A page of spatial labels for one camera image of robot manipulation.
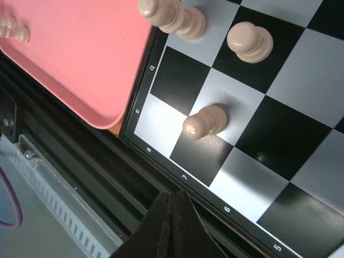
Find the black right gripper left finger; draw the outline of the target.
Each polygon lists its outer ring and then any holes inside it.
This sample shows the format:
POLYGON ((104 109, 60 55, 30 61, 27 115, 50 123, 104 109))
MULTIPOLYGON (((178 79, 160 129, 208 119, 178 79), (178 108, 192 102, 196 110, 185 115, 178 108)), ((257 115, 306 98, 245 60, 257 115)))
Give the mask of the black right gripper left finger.
POLYGON ((136 231, 111 257, 171 256, 172 195, 160 193, 136 231))

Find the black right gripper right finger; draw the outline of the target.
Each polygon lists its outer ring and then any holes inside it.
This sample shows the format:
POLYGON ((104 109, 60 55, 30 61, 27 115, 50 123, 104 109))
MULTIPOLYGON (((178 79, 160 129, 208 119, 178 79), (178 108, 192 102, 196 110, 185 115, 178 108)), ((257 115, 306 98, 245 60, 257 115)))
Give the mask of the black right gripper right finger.
POLYGON ((173 195, 172 229, 174 257, 227 257, 210 237, 185 191, 173 195))

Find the light wooden chess piece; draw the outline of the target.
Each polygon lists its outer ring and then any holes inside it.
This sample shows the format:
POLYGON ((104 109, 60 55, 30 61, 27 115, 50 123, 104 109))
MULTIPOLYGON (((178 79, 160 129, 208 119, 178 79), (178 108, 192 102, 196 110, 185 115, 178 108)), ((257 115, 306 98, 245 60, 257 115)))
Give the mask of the light wooden chess piece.
POLYGON ((9 38, 11 31, 17 27, 17 20, 13 16, 1 17, 1 38, 9 38))
POLYGON ((30 40, 30 30, 25 26, 18 26, 11 31, 11 36, 19 42, 28 43, 30 40))
POLYGON ((229 49, 246 63, 263 61, 270 55, 274 46, 268 30, 248 21, 235 24, 228 32, 226 42, 229 49))
POLYGON ((193 140, 199 140, 208 135, 222 132, 227 125, 228 118, 225 111, 217 105, 209 105, 189 116, 183 122, 182 132, 193 140))
POLYGON ((138 11, 150 25, 184 40, 198 40, 206 29, 204 14, 181 1, 140 0, 138 11))

